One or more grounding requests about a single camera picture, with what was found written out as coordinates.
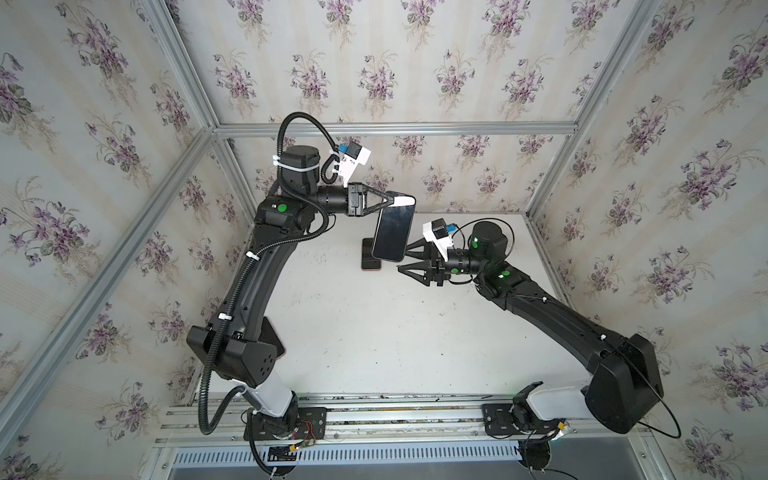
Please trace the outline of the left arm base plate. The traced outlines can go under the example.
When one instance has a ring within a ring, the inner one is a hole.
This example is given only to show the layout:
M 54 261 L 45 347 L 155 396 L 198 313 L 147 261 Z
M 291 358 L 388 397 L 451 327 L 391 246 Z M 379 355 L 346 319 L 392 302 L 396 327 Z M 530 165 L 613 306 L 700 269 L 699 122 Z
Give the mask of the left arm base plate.
M 289 409 L 283 417 L 253 414 L 246 421 L 246 441 L 321 440 L 325 437 L 328 410 L 323 407 Z

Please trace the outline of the black phone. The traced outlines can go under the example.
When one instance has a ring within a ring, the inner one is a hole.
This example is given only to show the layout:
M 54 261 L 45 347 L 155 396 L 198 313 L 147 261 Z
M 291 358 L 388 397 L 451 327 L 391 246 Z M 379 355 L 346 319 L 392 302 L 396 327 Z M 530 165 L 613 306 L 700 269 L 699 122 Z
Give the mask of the black phone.
M 403 260 L 414 215 L 414 204 L 388 206 L 380 212 L 372 247 L 374 258 L 388 262 Z

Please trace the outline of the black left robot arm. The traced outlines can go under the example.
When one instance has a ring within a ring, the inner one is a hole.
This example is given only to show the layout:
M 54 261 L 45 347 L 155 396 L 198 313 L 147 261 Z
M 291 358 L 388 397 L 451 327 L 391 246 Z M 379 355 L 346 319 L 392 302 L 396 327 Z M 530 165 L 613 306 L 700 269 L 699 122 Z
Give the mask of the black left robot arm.
M 187 344 L 203 364 L 198 425 L 211 434 L 229 403 L 242 396 L 252 407 L 291 424 L 297 397 L 275 374 L 280 352 L 265 335 L 266 307 L 290 256 L 303 242 L 326 233 L 334 214 L 378 216 L 372 254 L 382 261 L 403 259 L 415 214 L 413 196 L 325 177 L 332 167 L 346 176 L 366 162 L 369 151 L 356 143 L 333 148 L 327 161 L 317 148 L 294 145 L 273 157 L 276 180 L 259 204 L 250 243 L 237 261 L 228 293 L 205 327 L 193 327 Z

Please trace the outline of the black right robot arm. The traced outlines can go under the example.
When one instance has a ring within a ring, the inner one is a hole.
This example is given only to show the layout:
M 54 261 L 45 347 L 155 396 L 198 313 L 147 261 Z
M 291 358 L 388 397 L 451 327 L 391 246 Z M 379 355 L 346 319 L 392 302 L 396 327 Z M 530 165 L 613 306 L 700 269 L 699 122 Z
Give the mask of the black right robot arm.
M 544 388 L 536 381 L 519 391 L 502 415 L 489 414 L 486 431 L 554 436 L 560 423 L 594 419 L 609 431 L 626 434 L 663 400 L 663 386 L 652 343 L 625 337 L 588 319 L 552 297 L 530 275 L 508 262 L 514 236 L 493 219 L 470 222 L 462 245 L 453 242 L 460 227 L 438 219 L 425 224 L 421 239 L 404 254 L 412 263 L 399 273 L 430 286 L 455 275 L 470 276 L 484 299 L 518 316 L 570 353 L 590 374 L 583 386 Z

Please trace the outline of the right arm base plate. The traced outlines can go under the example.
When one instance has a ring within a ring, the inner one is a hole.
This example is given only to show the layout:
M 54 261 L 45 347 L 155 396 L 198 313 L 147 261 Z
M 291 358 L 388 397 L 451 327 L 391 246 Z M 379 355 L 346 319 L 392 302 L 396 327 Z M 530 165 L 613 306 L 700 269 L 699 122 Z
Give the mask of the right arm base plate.
M 485 433 L 491 437 L 551 435 L 561 430 L 562 419 L 542 420 L 523 404 L 486 403 L 481 406 Z

